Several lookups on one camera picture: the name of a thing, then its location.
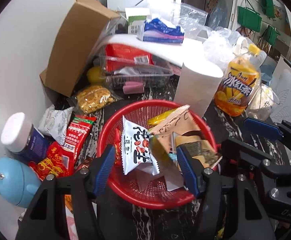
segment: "black marble countertop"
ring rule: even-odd
[[[92,131],[88,136],[79,162],[86,156],[96,156],[97,138],[103,124],[120,108],[144,99],[166,99],[172,101],[176,92],[178,77],[170,78],[167,86],[160,89],[146,89],[142,95],[124,95],[116,91],[123,100],[112,103],[94,113],[97,117]],[[210,103],[204,114],[206,123],[210,126],[217,143],[221,143],[229,136],[249,143],[268,154],[276,164],[288,164],[289,159],[281,143],[271,142],[255,134],[250,134],[242,128],[245,116],[230,117],[213,102]],[[150,210],[135,206],[116,195],[108,186],[105,192],[96,200],[97,218],[105,239],[135,240],[135,239],[189,239],[194,218],[199,210],[200,203],[194,200],[191,203],[171,210]]]

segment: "plastic container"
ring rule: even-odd
[[[246,110],[252,118],[265,121],[280,104],[280,100],[271,88],[262,84],[252,98]]]
[[[49,141],[33,126],[24,113],[10,116],[1,134],[1,143],[28,161],[40,162],[46,156]]]
[[[126,82],[133,81],[143,83],[145,87],[163,87],[174,74],[169,62],[152,56],[156,65],[147,63],[135,63],[132,60],[100,56],[102,68],[101,78],[107,86],[113,89],[121,89]],[[106,70],[107,64],[113,63],[118,67],[115,71]]]
[[[150,128],[147,120],[179,106],[177,103],[166,100],[144,100],[120,109],[106,122],[100,133],[97,143],[97,157],[101,156],[107,144],[113,144],[115,129],[117,127],[120,130],[123,129],[123,115],[132,122]],[[217,152],[217,145],[210,128],[200,117],[192,111],[190,112],[205,138]],[[163,177],[151,181],[146,189],[140,192],[134,171],[124,175],[122,166],[113,167],[108,179],[108,185],[124,200],[150,209],[170,209],[185,205],[194,199],[194,196],[184,188],[168,192]]]
[[[238,116],[247,108],[260,85],[260,65],[263,62],[260,52],[256,45],[250,44],[247,53],[228,64],[214,102],[230,116]]]

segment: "pink sponge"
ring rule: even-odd
[[[127,81],[123,86],[123,93],[129,94],[142,94],[144,93],[144,85],[140,82]]]

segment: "yellow lemon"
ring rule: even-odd
[[[102,83],[103,79],[101,78],[101,67],[95,66],[90,68],[87,71],[87,80],[89,80],[91,84]]]

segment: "yellow juice bottle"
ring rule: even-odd
[[[256,45],[250,44],[247,53],[228,64],[214,102],[230,116],[238,116],[246,109],[260,85],[260,52]]]

